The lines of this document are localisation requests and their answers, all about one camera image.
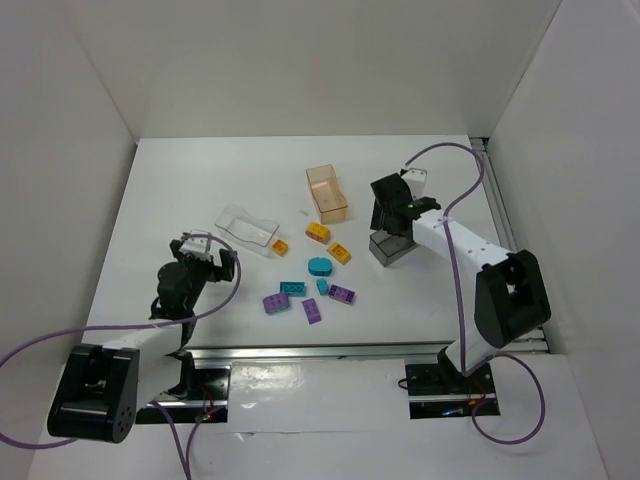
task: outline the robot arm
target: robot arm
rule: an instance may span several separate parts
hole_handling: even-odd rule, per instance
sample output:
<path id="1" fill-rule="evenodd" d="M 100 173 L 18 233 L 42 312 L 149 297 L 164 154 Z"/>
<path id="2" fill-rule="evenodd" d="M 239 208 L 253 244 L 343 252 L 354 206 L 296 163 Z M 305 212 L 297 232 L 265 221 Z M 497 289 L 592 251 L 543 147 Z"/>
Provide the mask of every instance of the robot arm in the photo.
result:
<path id="1" fill-rule="evenodd" d="M 211 240 L 193 236 L 200 234 L 210 235 L 191 231 L 170 243 L 176 261 L 158 271 L 158 297 L 151 305 L 150 319 L 191 318 L 207 282 L 233 280 L 232 252 L 220 249 L 217 262 Z M 188 390 L 193 357 L 182 347 L 195 323 L 139 330 L 104 345 L 74 347 L 49 411 L 49 434 L 112 443 L 124 440 L 136 412 L 167 390 L 167 379 L 174 378 L 176 383 L 180 379 L 170 391 Z"/>
<path id="2" fill-rule="evenodd" d="M 421 187 L 415 173 L 402 173 L 371 184 L 375 195 L 371 229 L 376 233 L 371 236 L 370 250 L 384 266 L 419 245 L 450 260 L 440 205 L 433 198 L 417 198 Z M 456 221 L 449 219 L 447 223 L 459 268 L 475 282 L 474 322 L 467 325 L 465 335 L 466 364 L 471 370 L 546 322 L 551 309 L 540 267 L 532 253 L 526 250 L 512 253 Z M 458 339 L 440 353 L 439 363 L 462 372 L 460 348 Z"/>

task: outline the cable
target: cable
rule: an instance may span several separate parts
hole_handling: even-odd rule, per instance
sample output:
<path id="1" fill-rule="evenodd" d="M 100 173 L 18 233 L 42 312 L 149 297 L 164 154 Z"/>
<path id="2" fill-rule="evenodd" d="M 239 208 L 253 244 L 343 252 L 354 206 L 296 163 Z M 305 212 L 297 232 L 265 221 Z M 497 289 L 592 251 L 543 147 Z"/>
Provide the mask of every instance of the cable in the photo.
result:
<path id="1" fill-rule="evenodd" d="M 207 400 L 209 400 L 209 406 L 211 408 L 213 408 L 213 398 L 211 398 L 211 395 L 209 395 L 209 392 L 207 391 L 206 388 L 204 388 L 204 385 L 200 384 L 198 385 L 198 387 L 200 387 L 200 390 L 202 390 L 203 393 L 203 397 L 202 397 L 202 414 L 205 413 L 205 411 L 207 410 Z"/>
<path id="2" fill-rule="evenodd" d="M 442 142 L 431 145 L 427 148 L 420 150 L 413 157 L 407 160 L 407 163 L 404 164 L 404 167 L 407 168 L 411 163 L 417 160 L 420 156 L 424 155 L 431 150 L 435 150 L 436 148 L 442 147 L 454 147 L 460 148 L 467 153 L 473 155 L 476 162 L 478 163 L 478 168 L 480 169 L 480 174 L 478 175 L 478 179 L 469 187 L 467 191 L 462 193 L 459 197 L 455 198 L 448 206 L 444 209 L 442 223 L 444 225 L 444 233 L 447 237 L 447 246 L 449 248 L 449 256 L 451 257 L 451 269 L 453 270 L 453 286 L 456 290 L 456 303 L 458 307 L 458 321 L 460 326 L 460 367 L 461 373 L 465 377 L 468 377 L 473 372 L 467 372 L 467 352 L 466 352 L 466 336 L 465 336 L 465 320 L 464 320 L 464 303 L 462 301 L 462 282 L 460 281 L 460 269 L 458 267 L 458 257 L 456 256 L 456 249 L 453 244 L 453 238 L 451 236 L 451 229 L 449 228 L 449 213 L 453 210 L 458 203 L 467 198 L 471 193 L 478 188 L 478 186 L 482 183 L 484 179 L 484 161 L 480 155 L 478 155 L 471 148 L 461 145 L 459 143 L 454 142 Z"/>
<path id="3" fill-rule="evenodd" d="M 489 435 L 487 432 L 482 430 L 482 428 L 480 427 L 480 425 L 478 425 L 478 422 L 476 420 L 476 413 L 478 411 L 478 408 L 481 405 L 483 405 L 487 400 L 484 400 L 483 402 L 478 403 L 474 407 L 473 411 L 471 412 L 471 420 L 473 421 L 473 425 L 476 427 L 478 432 L 483 437 L 491 440 L 492 442 L 499 443 L 501 445 L 517 445 L 517 444 L 524 443 L 524 442 L 527 442 L 527 441 L 531 440 L 540 431 L 540 429 L 542 428 L 542 424 L 544 423 L 544 419 L 545 419 L 545 416 L 546 416 L 546 403 L 545 403 L 544 393 L 542 392 L 542 386 L 540 385 L 540 382 L 538 380 L 538 377 L 536 377 L 536 374 L 533 372 L 533 370 L 531 370 L 531 368 L 526 363 L 524 363 L 519 358 L 516 358 L 513 355 L 509 355 L 507 353 L 498 352 L 498 353 L 490 356 L 489 358 L 485 358 L 484 360 L 480 361 L 477 365 L 474 365 L 473 367 L 471 367 L 471 369 L 467 370 L 466 351 L 465 351 L 466 350 L 466 341 L 467 341 L 467 339 L 466 339 L 466 332 L 465 332 L 464 304 L 463 304 L 463 301 L 462 301 L 462 282 L 460 281 L 460 270 L 459 270 L 459 267 L 458 267 L 458 258 L 456 256 L 456 249 L 455 249 L 455 246 L 454 246 L 454 243 L 453 243 L 453 237 L 451 235 L 451 229 L 449 228 L 449 214 L 451 213 L 451 210 L 453 210 L 453 208 L 456 205 L 458 205 L 458 203 L 460 203 L 462 200 L 467 198 L 482 183 L 482 180 L 484 179 L 484 175 L 485 175 L 484 159 L 476 151 L 474 151 L 473 149 L 467 147 L 466 145 L 462 145 L 460 143 L 455 143 L 455 142 L 441 142 L 441 143 L 433 144 L 433 145 L 431 145 L 431 146 L 429 146 L 427 148 L 424 148 L 424 149 L 420 150 L 413 157 L 411 157 L 409 160 L 407 160 L 407 162 L 404 164 L 404 168 L 407 168 L 411 163 L 413 163 L 415 160 L 417 160 L 419 157 L 421 157 L 425 153 L 430 152 L 431 150 L 435 150 L 436 148 L 443 148 L 443 147 L 459 148 L 461 150 L 464 150 L 467 153 L 470 153 L 471 155 L 473 155 L 473 158 L 475 159 L 475 161 L 478 164 L 478 169 L 480 170 L 480 174 L 478 175 L 478 179 L 473 183 L 473 185 L 471 185 L 471 187 L 469 187 L 469 189 L 466 190 L 464 193 L 462 193 L 460 196 L 455 198 L 447 206 L 447 208 L 444 209 L 444 213 L 442 215 L 442 217 L 443 217 L 442 218 L 442 224 L 444 225 L 444 233 L 445 233 L 445 236 L 447 237 L 447 247 L 449 249 L 449 256 L 451 257 L 451 269 L 453 271 L 453 285 L 454 285 L 454 288 L 455 288 L 455 291 L 456 291 L 456 304 L 457 304 L 457 307 L 458 307 L 458 323 L 459 323 L 459 329 L 460 329 L 460 370 L 461 370 L 461 373 L 465 377 L 468 377 L 475 370 L 480 368 L 485 363 L 490 362 L 495 357 L 509 358 L 509 359 L 513 360 L 514 362 L 519 363 L 522 367 L 524 367 L 524 369 L 527 371 L 527 373 L 529 373 L 529 375 L 531 375 L 531 378 L 533 379 L 533 382 L 535 383 L 536 388 L 538 389 L 538 394 L 540 396 L 540 418 L 538 420 L 538 423 L 535 426 L 535 428 L 531 431 L 531 433 L 529 433 L 528 435 L 525 435 L 522 438 L 518 438 L 516 440 L 501 440 L 499 438 L 496 438 L 496 437 L 493 437 L 493 436 Z"/>
<path id="4" fill-rule="evenodd" d="M 474 377 L 469 377 L 469 378 L 473 380 L 473 383 L 476 385 L 476 387 L 478 387 L 478 389 L 482 393 L 482 397 L 471 398 L 471 383 L 469 383 L 469 403 L 467 403 L 467 406 L 465 408 L 471 407 L 473 405 L 477 405 L 478 403 L 484 403 L 484 400 L 487 398 L 487 391 L 482 386 L 482 384 L 478 380 L 476 380 Z"/>
<path id="5" fill-rule="evenodd" d="M 521 443 L 525 443 L 531 440 L 533 437 L 535 437 L 538 434 L 538 432 L 542 428 L 544 419 L 547 416 L 547 404 L 544 398 L 544 392 L 542 391 L 542 385 L 540 385 L 540 381 L 538 380 L 538 377 L 536 377 L 536 374 L 533 373 L 533 370 L 531 370 L 531 367 L 529 367 L 529 365 L 524 363 L 518 357 L 514 357 L 513 355 L 509 355 L 508 353 L 503 353 L 503 352 L 496 353 L 492 358 L 495 358 L 495 357 L 504 357 L 504 358 L 513 360 L 514 362 L 519 363 L 522 366 L 522 368 L 524 368 L 527 371 L 527 373 L 531 375 L 531 379 L 533 380 L 533 383 L 535 383 L 536 389 L 538 390 L 538 396 L 540 397 L 540 418 L 538 418 L 538 423 L 533 428 L 533 430 L 531 430 L 529 434 L 525 435 L 522 438 L 517 438 L 515 440 L 502 440 L 500 438 L 496 438 L 492 435 L 489 435 L 482 428 L 480 428 L 480 425 L 478 425 L 478 419 L 476 418 L 478 409 L 482 407 L 482 405 L 484 405 L 486 402 L 490 401 L 490 399 L 485 399 L 483 402 L 480 402 L 476 404 L 475 407 L 473 407 L 473 410 L 471 411 L 471 421 L 473 422 L 473 426 L 476 427 L 476 430 L 480 432 L 480 435 L 491 440 L 492 442 L 498 443 L 500 445 L 519 445 Z"/>
<path id="6" fill-rule="evenodd" d="M 191 480 L 191 471 L 189 470 L 189 466 L 187 465 L 187 462 L 186 462 L 186 460 L 184 458 L 184 453 L 182 453 L 182 444 L 180 443 L 180 437 L 178 436 L 178 430 L 176 428 L 176 424 L 173 422 L 173 418 L 171 418 L 171 415 L 169 414 L 167 409 L 164 408 L 162 405 L 160 405 L 155 400 L 153 402 L 149 402 L 149 403 L 151 403 L 151 405 L 153 405 L 158 410 L 160 410 L 160 413 L 162 414 L 164 419 L 167 421 L 167 424 L 169 425 L 169 428 L 171 429 L 171 435 L 173 435 L 173 441 L 176 444 L 176 449 L 178 450 L 178 456 L 180 457 L 180 465 L 182 465 L 182 470 L 184 471 L 184 476 L 185 476 L 185 478 L 187 480 Z"/>
<path id="7" fill-rule="evenodd" d="M 187 476 L 187 480 L 191 480 L 191 461 L 189 460 L 189 455 L 191 454 L 191 445 L 193 445 L 193 440 L 195 438 L 196 431 L 198 430 L 198 427 L 200 427 L 200 424 L 204 421 L 204 418 L 207 415 L 211 415 L 212 413 L 220 410 L 221 408 L 222 407 L 214 407 L 208 412 L 206 412 L 198 420 L 196 420 L 196 424 L 191 429 L 191 433 L 189 434 L 189 439 L 187 440 L 187 451 L 185 453 L 186 471 L 189 472 L 189 475 Z"/>
<path id="8" fill-rule="evenodd" d="M 4 355 L 2 358 L 0 358 L 0 368 L 2 368 L 11 358 L 13 358 L 14 356 L 16 356 L 18 353 L 22 352 L 23 350 L 26 350 L 27 348 L 36 345 L 40 342 L 44 342 L 45 340 L 49 340 L 52 338 L 57 338 L 57 337 L 62 337 L 64 335 L 73 335 L 75 333 L 82 333 L 82 332 L 95 332 L 95 331 L 110 331 L 110 330 L 147 330 L 150 328 L 162 328 L 162 327 L 168 327 L 170 325 L 179 325 L 179 324 L 184 324 L 184 323 L 191 323 L 191 322 L 195 322 L 201 318 L 205 318 L 208 317 L 209 315 L 212 315 L 214 313 L 216 313 L 217 311 L 221 310 L 223 307 L 225 307 L 230 301 L 231 299 L 235 296 L 236 292 L 238 291 L 238 288 L 240 287 L 240 279 L 242 277 L 242 269 L 240 267 L 240 261 L 238 260 L 238 256 L 236 254 L 236 252 L 231 248 L 231 246 L 225 242 L 224 240 L 215 237 L 213 235 L 205 235 L 205 234 L 188 234 L 186 236 L 183 236 L 183 239 L 186 238 L 209 238 L 211 240 L 214 240 L 218 243 L 220 243 L 223 247 L 225 247 L 227 250 L 229 250 L 235 260 L 235 268 L 236 268 L 236 283 L 233 286 L 233 290 L 231 290 L 231 293 L 227 296 L 227 298 L 225 298 L 220 304 L 218 304 L 217 306 L 213 307 L 210 310 L 207 310 L 204 313 L 200 313 L 198 315 L 194 315 L 193 317 L 190 318 L 184 318 L 182 320 L 167 320 L 166 322 L 160 322 L 160 323 L 156 323 L 151 324 L 151 323 L 141 323 L 141 324 L 136 324 L 136 325 L 91 325 L 91 326 L 84 326 L 84 327 L 76 327 L 76 328 L 66 328 L 64 330 L 59 330 L 57 332 L 52 332 L 52 333 L 47 333 L 45 335 L 41 335 L 39 337 L 36 337 L 32 340 L 29 340 L 26 343 L 23 343 L 22 345 L 14 348 L 13 350 L 11 350 L 9 353 L 7 353 L 6 355 Z M 69 438 L 66 440 L 61 440 L 59 442 L 52 442 L 52 443 L 44 443 L 44 444 L 37 444 L 37 443 L 27 443 L 27 442 L 21 442 L 18 440 L 14 440 L 13 438 L 8 437 L 7 435 L 5 435 L 4 433 L 0 432 L 0 442 L 6 443 L 7 445 L 10 445 L 12 447 L 16 447 L 16 448 L 23 448 L 26 450 L 47 450 L 50 448 L 57 448 L 57 447 L 62 447 L 64 445 L 69 445 L 72 442 L 75 442 L 76 439 L 74 438 Z"/>

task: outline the white table surface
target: white table surface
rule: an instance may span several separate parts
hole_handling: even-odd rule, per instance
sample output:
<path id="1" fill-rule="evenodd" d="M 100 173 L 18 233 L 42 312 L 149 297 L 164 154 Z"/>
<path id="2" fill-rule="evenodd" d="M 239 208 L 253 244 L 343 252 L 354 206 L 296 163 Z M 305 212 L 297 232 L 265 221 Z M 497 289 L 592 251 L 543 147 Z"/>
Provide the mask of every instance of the white table surface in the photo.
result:
<path id="1" fill-rule="evenodd" d="M 533 440 L 513 447 L 480 437 L 469 418 L 409 420 L 406 392 L 396 385 L 402 362 L 301 362 L 252 373 L 234 366 L 229 422 L 200 427 L 193 478 L 606 480 L 566 357 L 522 358 L 540 379 L 547 418 Z M 491 434 L 517 438 L 537 420 L 534 386 L 513 362 L 492 366 L 502 415 L 479 421 Z M 191 428 L 178 426 L 183 444 Z M 39 451 L 29 474 L 87 478 L 183 478 L 169 428 L 136 425 L 120 445 L 79 441 Z"/>
<path id="2" fill-rule="evenodd" d="M 441 141 L 469 145 L 459 135 L 141 140 L 88 324 L 144 322 L 157 271 L 172 261 L 170 240 L 190 229 L 215 234 L 216 218 L 235 203 L 256 217 L 279 222 L 279 235 L 290 250 L 283 258 L 267 259 L 238 247 L 243 271 L 239 293 L 215 317 L 198 323 L 191 346 L 453 341 L 457 322 L 448 262 L 419 249 L 385 269 L 368 250 L 370 183 L 398 172 L 412 154 Z M 304 234 L 310 222 L 318 221 L 305 169 L 327 163 L 334 165 L 349 203 L 347 220 L 329 225 L 330 242 L 340 242 L 353 256 L 345 266 L 334 261 L 328 280 L 356 292 L 351 307 L 320 297 L 307 272 L 309 258 L 329 255 L 326 246 Z M 428 170 L 425 194 L 443 206 L 478 175 L 473 158 L 453 148 L 436 150 L 415 165 Z M 498 241 L 482 188 L 454 216 Z M 320 323 L 308 325 L 300 299 L 292 299 L 289 311 L 264 313 L 262 298 L 277 293 L 281 280 L 306 282 L 323 315 Z M 230 289 L 224 282 L 208 284 L 196 311 L 216 305 Z M 472 305 L 472 290 L 465 293 Z M 90 332 L 84 338 L 102 342 L 115 336 Z"/>

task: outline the white wall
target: white wall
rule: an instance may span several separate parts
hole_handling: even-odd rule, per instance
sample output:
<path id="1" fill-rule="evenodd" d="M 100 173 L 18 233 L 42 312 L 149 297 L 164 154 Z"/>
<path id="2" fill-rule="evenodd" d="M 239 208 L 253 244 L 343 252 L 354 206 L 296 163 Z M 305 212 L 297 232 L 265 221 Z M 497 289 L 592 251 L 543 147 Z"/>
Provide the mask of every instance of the white wall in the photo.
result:
<path id="1" fill-rule="evenodd" d="M 86 320 L 133 141 L 62 4 L 0 2 L 0 355 Z M 70 339 L 0 371 L 0 429 L 36 441 Z M 28 451 L 0 444 L 0 477 Z"/>
<path id="2" fill-rule="evenodd" d="M 488 135 L 559 0 L 66 0 L 134 135 Z"/>
<path id="3" fill-rule="evenodd" d="M 565 0 L 489 144 L 612 480 L 640 470 L 639 10 Z"/>

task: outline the purple cable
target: purple cable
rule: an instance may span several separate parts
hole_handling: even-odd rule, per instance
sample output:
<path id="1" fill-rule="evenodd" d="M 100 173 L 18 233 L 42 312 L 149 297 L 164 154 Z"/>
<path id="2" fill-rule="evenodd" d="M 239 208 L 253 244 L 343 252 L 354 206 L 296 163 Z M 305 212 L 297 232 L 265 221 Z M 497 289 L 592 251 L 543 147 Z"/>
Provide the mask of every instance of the purple cable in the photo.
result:
<path id="1" fill-rule="evenodd" d="M 160 410 L 160 413 L 164 417 L 164 419 L 169 424 L 169 428 L 171 429 L 171 435 L 173 435 L 173 441 L 176 444 L 176 450 L 178 450 L 178 456 L 180 457 L 180 465 L 182 465 L 182 470 L 184 471 L 184 476 L 187 480 L 191 480 L 191 471 L 189 470 L 189 466 L 184 458 L 184 453 L 182 453 L 182 444 L 180 443 L 180 437 L 178 436 L 178 430 L 176 429 L 176 424 L 173 422 L 173 418 L 167 412 L 167 409 L 160 405 L 158 402 L 153 401 L 150 402 L 151 405 Z"/>
<path id="2" fill-rule="evenodd" d="M 213 412 L 220 410 L 222 407 L 214 407 L 211 410 L 205 412 L 205 415 L 211 415 Z M 189 476 L 187 476 L 187 480 L 191 480 L 191 460 L 189 459 L 189 455 L 191 454 L 191 445 L 193 444 L 193 439 L 196 435 L 196 431 L 198 427 L 204 421 L 204 416 L 201 416 L 198 420 L 196 420 L 196 424 L 191 429 L 191 433 L 189 434 L 189 439 L 187 440 L 187 451 L 185 452 L 185 464 L 187 472 L 189 472 Z"/>
<path id="3" fill-rule="evenodd" d="M 442 148 L 442 147 L 459 148 L 461 150 L 464 150 L 467 153 L 470 153 L 471 155 L 473 155 L 473 158 L 476 160 L 478 164 L 478 169 L 480 170 L 478 179 L 473 183 L 473 185 L 471 185 L 471 187 L 468 190 L 466 190 L 464 193 L 462 193 L 459 197 L 455 198 L 444 209 L 444 213 L 442 215 L 443 216 L 442 224 L 444 225 L 444 233 L 445 233 L 445 236 L 447 237 L 447 247 L 449 249 L 449 256 L 451 257 L 451 269 L 453 270 L 453 286 L 456 291 L 456 304 L 458 307 L 458 324 L 459 324 L 459 330 L 460 330 L 460 371 L 462 375 L 464 375 L 465 377 L 468 377 L 473 372 L 475 372 L 478 368 L 480 368 L 482 365 L 484 365 L 485 363 L 488 363 L 495 357 L 509 358 L 514 362 L 519 363 L 522 367 L 524 367 L 524 369 L 529 373 L 529 375 L 531 375 L 531 378 L 533 379 L 533 382 L 535 383 L 536 388 L 538 390 L 538 395 L 540 396 L 540 418 L 538 420 L 538 423 L 535 426 L 535 428 L 531 431 L 531 433 L 529 433 L 528 435 L 525 435 L 522 438 L 518 438 L 516 440 L 501 440 L 499 438 L 492 437 L 487 432 L 482 430 L 482 428 L 480 428 L 480 425 L 478 425 L 478 422 L 476 420 L 476 413 L 478 412 L 478 408 L 481 405 L 483 405 L 485 402 L 487 402 L 487 400 L 475 406 L 475 408 L 471 412 L 471 420 L 473 421 L 473 425 L 476 427 L 478 432 L 480 432 L 480 434 L 483 437 L 491 440 L 492 442 L 499 443 L 501 445 L 518 445 L 520 443 L 524 443 L 531 440 L 542 428 L 542 424 L 544 423 L 546 410 L 547 410 L 545 399 L 544 399 L 544 393 L 542 392 L 542 386 L 540 385 L 540 382 L 538 381 L 538 377 L 536 377 L 536 374 L 533 372 L 533 370 L 531 370 L 531 368 L 527 364 L 525 364 L 519 358 L 516 358 L 513 355 L 509 355 L 508 353 L 498 352 L 492 355 L 491 357 L 485 358 L 484 360 L 480 361 L 477 365 L 474 365 L 473 367 L 471 367 L 471 369 L 469 370 L 467 369 L 467 358 L 466 358 L 467 338 L 466 338 L 466 331 L 465 331 L 464 303 L 462 301 L 462 284 L 460 281 L 460 270 L 458 267 L 458 258 L 456 256 L 456 249 L 453 244 L 451 229 L 449 228 L 449 213 L 451 213 L 451 210 L 453 210 L 453 207 L 455 207 L 456 205 L 458 205 L 458 203 L 460 203 L 462 200 L 467 198 L 482 183 L 482 180 L 484 179 L 484 175 L 485 175 L 484 159 L 480 155 L 478 155 L 477 152 L 467 147 L 466 145 L 462 145 L 460 143 L 455 143 L 455 142 L 441 142 L 441 143 L 433 144 L 427 148 L 420 150 L 413 157 L 407 160 L 407 163 L 404 164 L 404 167 L 407 168 L 411 163 L 413 163 L 415 160 L 417 160 L 419 157 L 421 157 L 425 153 L 430 152 L 431 150 L 435 150 L 436 148 Z"/>
<path id="4" fill-rule="evenodd" d="M 136 325 L 92 325 L 92 326 L 84 326 L 84 327 L 76 327 L 76 328 L 66 328 L 64 330 L 59 330 L 57 332 L 47 333 L 45 335 L 41 335 L 40 337 L 36 337 L 33 340 L 29 340 L 26 343 L 23 343 L 22 345 L 14 348 L 5 356 L 0 358 L 0 368 L 2 368 L 11 358 L 13 358 L 15 355 L 17 355 L 21 351 L 31 347 L 32 345 L 36 345 L 37 343 L 44 342 L 45 340 L 50 340 L 52 338 L 62 337 L 64 335 L 73 335 L 75 333 L 82 333 L 82 332 L 109 331 L 109 330 L 147 330 L 150 328 L 162 328 L 162 327 L 167 327 L 169 325 L 178 325 L 183 323 L 195 322 L 201 318 L 208 317 L 209 315 L 212 315 L 217 311 L 219 311 L 220 309 L 222 309 L 231 301 L 231 299 L 235 296 L 236 292 L 238 291 L 238 288 L 240 287 L 240 278 L 242 277 L 242 269 L 240 267 L 240 261 L 238 260 L 238 256 L 236 252 L 231 248 L 231 246 L 227 242 L 225 242 L 224 240 L 221 240 L 218 237 L 214 237 L 213 235 L 188 234 L 183 236 L 183 240 L 186 238 L 209 238 L 211 240 L 214 240 L 220 243 L 223 247 L 225 247 L 227 250 L 232 252 L 232 255 L 235 259 L 234 263 L 236 267 L 236 283 L 233 286 L 233 290 L 231 290 L 231 293 L 219 305 L 213 307 L 210 310 L 207 310 L 204 313 L 200 313 L 199 315 L 194 315 L 193 317 L 190 317 L 190 318 L 184 318 L 182 320 L 167 320 L 166 322 L 161 322 L 156 324 L 141 323 Z M 12 447 L 24 448 L 26 450 L 47 450 L 49 448 L 57 448 L 57 447 L 62 447 L 64 445 L 69 445 L 70 443 L 75 441 L 76 439 L 69 438 L 66 440 L 61 440 L 59 442 L 44 443 L 44 444 L 26 443 L 26 442 L 20 442 L 18 440 L 14 440 L 13 438 L 10 438 L 6 436 L 4 433 L 0 432 L 0 442 L 6 443 L 7 445 L 10 445 Z"/>
<path id="5" fill-rule="evenodd" d="M 542 428 L 544 419 L 547 416 L 547 404 L 544 399 L 544 392 L 542 391 L 542 385 L 540 385 L 540 381 L 538 380 L 538 377 L 536 377 L 536 374 L 533 373 L 533 370 L 531 370 L 531 367 L 526 363 L 524 363 L 522 360 L 520 360 L 518 357 L 514 357 L 513 355 L 509 355 L 508 353 L 503 353 L 503 352 L 496 353 L 491 357 L 491 359 L 495 357 L 504 357 L 504 358 L 513 360 L 514 362 L 519 363 L 522 366 L 522 368 L 524 368 L 529 373 L 529 375 L 531 375 L 531 378 L 533 379 L 533 383 L 535 383 L 536 389 L 538 390 L 538 396 L 540 397 L 540 418 L 538 419 L 538 423 L 536 424 L 536 426 L 533 428 L 533 430 L 531 430 L 531 433 L 525 435 L 522 438 L 517 438 L 515 440 L 502 440 L 500 438 L 493 437 L 489 435 L 487 432 L 485 432 L 484 430 L 482 430 L 482 428 L 480 428 L 480 425 L 478 425 L 478 419 L 476 418 L 478 409 L 482 405 L 484 405 L 486 402 L 490 401 L 490 399 L 487 398 L 484 401 L 476 404 L 475 407 L 473 407 L 473 410 L 471 411 L 471 421 L 473 422 L 473 426 L 476 427 L 476 430 L 480 432 L 480 435 L 491 440 L 492 442 L 499 443 L 500 445 L 519 445 L 521 443 L 528 442 L 529 440 L 531 440 L 533 437 L 535 437 L 538 434 L 538 432 Z"/>

